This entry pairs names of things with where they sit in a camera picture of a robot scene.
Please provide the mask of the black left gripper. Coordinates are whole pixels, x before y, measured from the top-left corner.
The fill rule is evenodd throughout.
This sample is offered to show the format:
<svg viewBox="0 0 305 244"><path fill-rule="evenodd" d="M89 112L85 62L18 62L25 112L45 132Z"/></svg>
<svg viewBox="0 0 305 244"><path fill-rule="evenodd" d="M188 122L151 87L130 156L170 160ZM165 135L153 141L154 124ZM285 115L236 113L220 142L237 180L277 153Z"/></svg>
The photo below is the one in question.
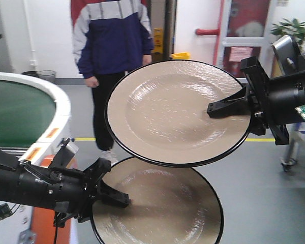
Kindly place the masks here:
<svg viewBox="0 0 305 244"><path fill-rule="evenodd" d="M75 218L83 223L91 218L93 204L100 200L103 204L125 208L130 203L129 195L120 192L103 181L110 172L111 162L98 158L96 162L81 171L77 176L63 175L62 200L56 202L55 223L65 223Z"/></svg>

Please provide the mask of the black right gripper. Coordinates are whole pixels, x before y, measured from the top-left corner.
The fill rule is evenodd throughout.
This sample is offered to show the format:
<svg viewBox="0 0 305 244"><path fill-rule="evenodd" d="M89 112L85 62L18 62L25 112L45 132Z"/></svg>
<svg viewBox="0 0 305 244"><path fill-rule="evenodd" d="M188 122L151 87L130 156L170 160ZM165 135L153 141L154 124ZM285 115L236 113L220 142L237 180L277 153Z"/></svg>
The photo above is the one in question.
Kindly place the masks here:
<svg viewBox="0 0 305 244"><path fill-rule="evenodd" d="M276 145L289 144L287 127L276 125L271 114L269 77L258 59L255 56L242 59L240 70L244 73L248 85L228 97L209 103L206 111L208 116L214 119L230 116L251 117L249 132L261 136L270 129Z"/></svg>

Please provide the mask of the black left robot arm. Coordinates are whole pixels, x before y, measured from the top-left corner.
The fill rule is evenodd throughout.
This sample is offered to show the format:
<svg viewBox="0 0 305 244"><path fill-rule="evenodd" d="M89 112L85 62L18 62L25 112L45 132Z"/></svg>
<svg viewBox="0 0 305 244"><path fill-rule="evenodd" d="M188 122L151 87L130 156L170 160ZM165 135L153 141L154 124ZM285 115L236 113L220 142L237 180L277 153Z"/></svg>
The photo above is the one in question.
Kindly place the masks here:
<svg viewBox="0 0 305 244"><path fill-rule="evenodd" d="M45 168L0 149L0 201L51 209L54 226L63 227L68 219L82 223L90 219L92 205L103 204L125 208L129 196L103 181L111 163L99 158L85 170L66 168L70 153L62 146Z"/></svg>

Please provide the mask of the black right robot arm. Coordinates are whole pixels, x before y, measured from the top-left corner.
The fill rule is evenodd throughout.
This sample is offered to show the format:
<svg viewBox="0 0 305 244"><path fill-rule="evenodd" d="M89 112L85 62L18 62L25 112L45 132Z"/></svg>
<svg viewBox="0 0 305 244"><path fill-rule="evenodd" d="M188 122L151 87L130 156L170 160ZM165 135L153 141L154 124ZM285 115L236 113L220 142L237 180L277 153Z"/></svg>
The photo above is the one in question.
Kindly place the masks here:
<svg viewBox="0 0 305 244"><path fill-rule="evenodd" d="M253 56L241 61L241 71L248 83L238 92L209 103L209 117L249 115L249 133L260 136L270 129L277 145L288 144L286 125L303 121L295 108L305 105L305 69L270 79Z"/></svg>

